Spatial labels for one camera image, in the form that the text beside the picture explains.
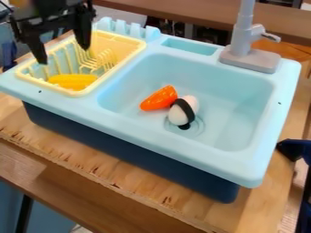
gray faucet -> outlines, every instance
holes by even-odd
[[[258,39],[266,38],[280,42],[281,38],[266,32],[262,25],[253,25],[253,12],[256,0],[242,0],[237,22],[234,26],[231,45],[219,57],[220,62],[252,69],[263,73],[275,73],[281,56],[275,53],[252,49]]]

dish rack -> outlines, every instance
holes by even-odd
[[[27,82],[53,89],[68,96],[82,96],[107,80],[115,71],[145,49],[145,41],[125,35],[94,31],[92,43],[85,51],[71,37],[47,51],[48,65],[33,58],[16,69],[15,76]],[[91,74],[97,80],[83,90],[65,89],[47,82],[48,77],[64,74]]]

wooden board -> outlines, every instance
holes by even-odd
[[[231,31],[240,0],[94,0],[96,5]],[[311,45],[311,12],[256,3],[255,23],[283,41]]]
[[[281,139],[303,135],[310,88],[300,80]],[[0,113],[0,137],[32,152],[1,142],[0,177],[94,232],[275,233],[284,213],[294,165],[277,152],[263,185],[226,205],[34,125],[5,94]]]

toy carrot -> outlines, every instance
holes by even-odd
[[[165,86],[145,99],[140,108],[144,111],[157,110],[165,107],[170,107],[177,99],[177,92],[173,86]]]

blue sink base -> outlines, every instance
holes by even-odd
[[[29,118],[41,127],[118,157],[217,201],[231,203],[236,199],[240,186],[235,183],[86,127],[40,107],[26,102],[24,106]]]

